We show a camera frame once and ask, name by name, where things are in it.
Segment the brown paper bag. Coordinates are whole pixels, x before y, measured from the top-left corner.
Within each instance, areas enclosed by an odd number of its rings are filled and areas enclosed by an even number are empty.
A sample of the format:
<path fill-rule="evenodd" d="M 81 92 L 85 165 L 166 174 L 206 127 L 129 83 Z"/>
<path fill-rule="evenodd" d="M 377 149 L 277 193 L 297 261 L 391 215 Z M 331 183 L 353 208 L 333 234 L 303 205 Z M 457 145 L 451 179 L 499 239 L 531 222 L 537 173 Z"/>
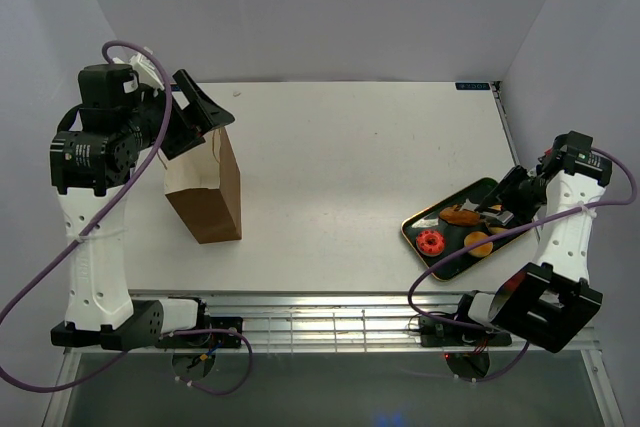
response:
<path fill-rule="evenodd" d="M 225 128 L 204 143 L 170 160 L 164 168 L 164 194 L 192 237 L 200 244 L 242 239 L 241 175 Z"/>

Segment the metal tongs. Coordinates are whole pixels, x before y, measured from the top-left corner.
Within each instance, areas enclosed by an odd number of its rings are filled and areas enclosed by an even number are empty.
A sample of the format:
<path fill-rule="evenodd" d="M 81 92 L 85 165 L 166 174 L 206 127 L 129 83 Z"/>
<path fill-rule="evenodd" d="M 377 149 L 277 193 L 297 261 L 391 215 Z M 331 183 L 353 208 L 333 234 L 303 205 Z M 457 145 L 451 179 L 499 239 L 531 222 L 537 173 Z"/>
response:
<path fill-rule="evenodd" d="M 481 221 L 498 224 L 500 226 L 505 226 L 514 219 L 514 215 L 508 210 L 505 210 L 501 204 L 481 209 L 479 204 L 472 202 L 470 199 L 466 199 L 461 204 L 455 204 L 454 209 L 457 211 L 466 210 L 475 212 Z"/>

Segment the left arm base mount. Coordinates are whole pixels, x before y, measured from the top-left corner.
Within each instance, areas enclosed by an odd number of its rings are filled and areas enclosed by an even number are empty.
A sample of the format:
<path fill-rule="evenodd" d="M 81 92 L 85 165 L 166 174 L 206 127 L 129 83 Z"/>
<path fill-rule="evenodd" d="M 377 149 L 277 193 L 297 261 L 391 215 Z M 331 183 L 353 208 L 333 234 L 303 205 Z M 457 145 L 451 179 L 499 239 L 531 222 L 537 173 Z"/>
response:
<path fill-rule="evenodd" d="M 156 343 L 160 349 L 204 349 L 213 347 L 239 348 L 242 341 L 228 331 L 243 332 L 244 319 L 242 317 L 211 317 L 205 315 L 197 321 L 194 330 L 205 330 L 205 333 L 189 334 L 186 336 L 170 337 L 165 335 Z"/>

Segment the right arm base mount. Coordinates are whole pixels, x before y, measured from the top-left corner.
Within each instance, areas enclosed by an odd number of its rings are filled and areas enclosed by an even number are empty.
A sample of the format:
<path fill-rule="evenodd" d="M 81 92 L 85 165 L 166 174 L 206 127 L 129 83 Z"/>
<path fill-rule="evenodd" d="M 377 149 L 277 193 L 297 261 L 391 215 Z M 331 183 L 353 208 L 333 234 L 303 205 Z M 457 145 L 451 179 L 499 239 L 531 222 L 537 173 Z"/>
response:
<path fill-rule="evenodd" d="M 508 333 L 488 333 L 466 327 L 459 327 L 436 319 L 416 315 L 408 324 L 411 333 L 418 334 L 422 347 L 507 347 L 512 344 Z"/>

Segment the red fake donut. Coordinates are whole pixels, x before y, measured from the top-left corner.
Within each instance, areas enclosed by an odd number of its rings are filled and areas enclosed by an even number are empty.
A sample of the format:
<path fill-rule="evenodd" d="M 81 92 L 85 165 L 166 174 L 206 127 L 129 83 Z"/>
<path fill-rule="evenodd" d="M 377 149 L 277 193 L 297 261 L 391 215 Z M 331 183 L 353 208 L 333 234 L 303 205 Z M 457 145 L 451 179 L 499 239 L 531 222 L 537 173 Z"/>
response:
<path fill-rule="evenodd" d="M 446 240 L 437 230 L 425 229 L 416 236 L 415 246 L 422 255 L 436 257 L 444 252 Z"/>

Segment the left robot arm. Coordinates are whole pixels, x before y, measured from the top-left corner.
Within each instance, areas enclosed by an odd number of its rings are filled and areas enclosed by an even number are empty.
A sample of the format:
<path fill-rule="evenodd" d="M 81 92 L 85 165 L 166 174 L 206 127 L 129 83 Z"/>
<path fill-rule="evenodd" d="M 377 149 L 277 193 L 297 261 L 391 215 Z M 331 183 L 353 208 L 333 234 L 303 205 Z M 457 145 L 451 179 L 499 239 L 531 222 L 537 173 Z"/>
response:
<path fill-rule="evenodd" d="M 129 64 L 91 65 L 78 74 L 81 102 L 60 122 L 50 146 L 51 182 L 73 248 L 68 306 L 51 330 L 55 346 L 129 351 L 175 331 L 194 347 L 211 337 L 201 300 L 134 300 L 126 283 L 120 191 L 140 153 L 157 146 L 173 160 L 235 120 L 185 70 L 173 78 L 186 107 Z"/>

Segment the brown fake croissant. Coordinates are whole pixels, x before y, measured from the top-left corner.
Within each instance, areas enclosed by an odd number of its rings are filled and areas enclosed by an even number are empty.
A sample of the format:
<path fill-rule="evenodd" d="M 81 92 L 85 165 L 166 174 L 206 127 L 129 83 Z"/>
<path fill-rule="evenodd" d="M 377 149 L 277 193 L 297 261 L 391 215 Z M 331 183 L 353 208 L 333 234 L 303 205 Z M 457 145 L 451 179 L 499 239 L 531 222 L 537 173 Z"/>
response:
<path fill-rule="evenodd" d="M 482 217 L 478 212 L 454 205 L 442 209 L 439 218 L 444 222 L 457 227 L 473 227 L 481 223 Z"/>

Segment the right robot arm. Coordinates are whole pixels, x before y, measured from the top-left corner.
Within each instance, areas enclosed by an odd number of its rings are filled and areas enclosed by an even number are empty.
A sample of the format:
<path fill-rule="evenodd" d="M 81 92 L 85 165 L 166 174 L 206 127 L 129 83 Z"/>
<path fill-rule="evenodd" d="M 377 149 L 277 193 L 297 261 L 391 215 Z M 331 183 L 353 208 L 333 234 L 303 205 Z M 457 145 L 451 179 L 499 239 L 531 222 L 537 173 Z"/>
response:
<path fill-rule="evenodd" d="M 501 329 L 557 353 L 595 316 L 603 296 L 589 285 L 587 251 L 612 163 L 575 131 L 558 136 L 533 171 L 511 169 L 480 202 L 462 209 L 481 215 L 506 234 L 546 210 L 533 259 L 494 294 L 464 295 L 451 322 L 454 337 L 474 344 L 488 329 Z"/>

